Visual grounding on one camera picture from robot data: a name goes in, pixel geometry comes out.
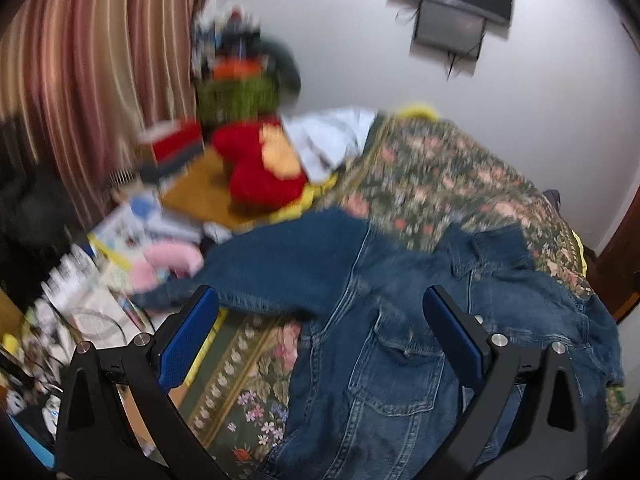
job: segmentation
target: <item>white wall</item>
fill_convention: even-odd
[[[488,34],[475,73],[410,52],[388,0],[217,0],[260,17],[300,64],[295,111],[430,102],[516,166],[596,248],[640,162],[640,56],[609,0],[514,0],[507,40]]]
[[[625,393],[632,400],[640,395],[640,308],[635,308],[618,326],[622,346]]]

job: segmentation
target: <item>blue padding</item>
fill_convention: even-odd
[[[160,356],[158,383],[164,391],[184,382],[217,317],[218,294],[208,288]]]
[[[44,467],[49,469],[53,469],[53,455],[52,453],[46,449],[41,443],[39,443],[36,439],[34,439],[29,433],[22,429],[22,426],[18,424],[12,416],[9,416],[11,422],[14,424],[15,429],[18,430],[20,436],[24,440],[24,443],[29,446],[31,452],[37,457]]]
[[[482,354],[433,288],[425,291],[422,310],[460,383],[473,389],[484,384]]]

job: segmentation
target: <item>curtain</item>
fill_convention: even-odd
[[[21,115],[33,160],[52,164],[78,215],[133,163],[137,134],[195,114],[191,20],[205,0],[26,0],[0,40],[0,118]]]

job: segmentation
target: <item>bed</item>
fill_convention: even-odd
[[[364,156],[314,206],[369,218],[408,248],[432,250],[452,222],[522,225],[536,268],[578,297],[593,293],[579,238],[533,183],[449,121],[378,118]],[[180,412],[232,478],[244,479],[282,439],[300,326],[229,311]],[[609,389],[611,438],[628,411]]]

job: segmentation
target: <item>box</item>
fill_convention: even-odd
[[[140,135],[136,158],[139,164],[162,164],[196,144],[204,146],[198,121],[162,121]]]

